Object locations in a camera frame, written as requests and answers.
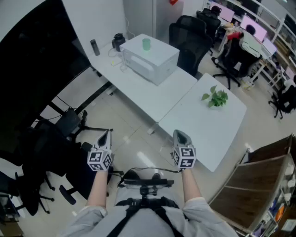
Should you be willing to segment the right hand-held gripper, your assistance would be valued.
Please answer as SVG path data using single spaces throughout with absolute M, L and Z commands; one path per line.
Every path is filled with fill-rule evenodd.
M 196 148 L 191 138 L 181 130 L 173 132 L 173 160 L 179 169 L 193 168 L 196 161 Z

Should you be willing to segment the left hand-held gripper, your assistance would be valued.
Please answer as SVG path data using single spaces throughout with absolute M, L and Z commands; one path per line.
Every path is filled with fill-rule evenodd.
M 92 171 L 108 171 L 113 163 L 111 147 L 112 130 L 106 130 L 102 136 L 96 138 L 93 147 L 88 152 L 87 164 Z

